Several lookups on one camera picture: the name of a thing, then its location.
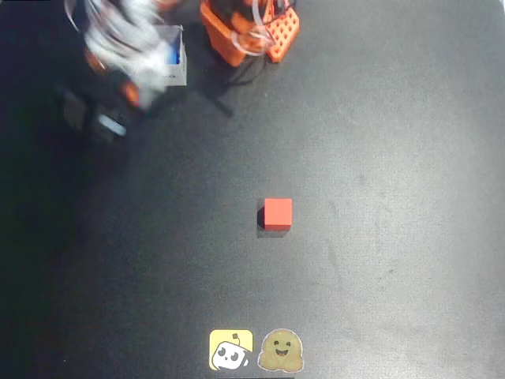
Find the sticker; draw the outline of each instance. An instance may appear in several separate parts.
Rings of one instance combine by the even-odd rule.
[[[211,369],[236,370],[249,364],[253,334],[249,330],[214,330],[211,333],[208,364]]]
[[[258,366],[266,371],[297,373],[303,370],[303,347],[297,333],[276,329],[267,334],[261,346]]]

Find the black table surface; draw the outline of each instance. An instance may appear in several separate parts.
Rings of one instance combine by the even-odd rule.
[[[45,266],[37,377],[285,377],[256,364],[276,328],[301,338],[299,378],[505,377],[501,5],[297,12],[284,62],[238,71],[196,2],[172,15],[188,87],[93,161],[105,174]],[[293,199],[282,238],[258,231],[265,197]],[[209,368],[221,328],[254,335],[244,369]]]

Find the orange robot base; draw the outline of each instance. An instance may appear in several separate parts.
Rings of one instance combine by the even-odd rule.
[[[228,28],[212,11],[206,1],[200,5],[200,14],[211,45],[223,59],[232,67],[239,67],[245,58],[245,53],[237,50],[231,42],[231,29]],[[280,63],[286,56],[293,41],[300,32],[300,18],[293,8],[289,8],[285,15],[270,22],[273,18],[271,6],[265,15],[267,30],[274,38],[274,46],[267,52],[271,61]]]

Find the red block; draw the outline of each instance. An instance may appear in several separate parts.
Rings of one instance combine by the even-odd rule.
[[[265,199],[265,230],[288,231],[293,223],[291,199]]]

